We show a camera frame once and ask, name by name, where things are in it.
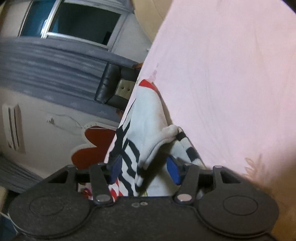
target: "window pane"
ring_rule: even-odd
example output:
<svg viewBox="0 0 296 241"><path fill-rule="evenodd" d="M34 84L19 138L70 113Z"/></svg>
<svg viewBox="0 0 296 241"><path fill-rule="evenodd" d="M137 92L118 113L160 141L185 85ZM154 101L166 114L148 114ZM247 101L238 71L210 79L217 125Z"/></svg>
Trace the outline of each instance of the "window pane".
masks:
<svg viewBox="0 0 296 241"><path fill-rule="evenodd" d="M41 30L54 5L55 0L35 1L32 3L29 14L26 18L21 36L40 37Z"/></svg>
<svg viewBox="0 0 296 241"><path fill-rule="evenodd" d="M107 45L119 17L104 9L63 3L50 31Z"/></svg>

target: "black and white striped fabric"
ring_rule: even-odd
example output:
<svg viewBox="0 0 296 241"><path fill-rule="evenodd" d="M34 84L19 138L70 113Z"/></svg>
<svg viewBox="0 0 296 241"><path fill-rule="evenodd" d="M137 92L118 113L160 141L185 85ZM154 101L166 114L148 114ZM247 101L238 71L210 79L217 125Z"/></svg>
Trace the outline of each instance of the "black and white striped fabric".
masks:
<svg viewBox="0 0 296 241"><path fill-rule="evenodd" d="M204 167L183 130L168 126L157 89L146 80L137 87L137 97L116 138L109 161L120 154L122 173L110 188L118 187L116 193L124 196L142 195L143 191L149 196L172 195L177 187L166 170L167 154Z"/></svg>

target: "pink table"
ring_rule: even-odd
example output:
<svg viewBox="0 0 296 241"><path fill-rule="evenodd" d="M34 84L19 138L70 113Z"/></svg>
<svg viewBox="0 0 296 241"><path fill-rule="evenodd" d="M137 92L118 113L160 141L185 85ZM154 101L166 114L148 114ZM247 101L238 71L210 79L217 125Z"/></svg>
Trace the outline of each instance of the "pink table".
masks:
<svg viewBox="0 0 296 241"><path fill-rule="evenodd" d="M284 2L175 0L139 76L206 166L276 199L273 233L285 241L296 239L295 65L296 16Z"/></svg>

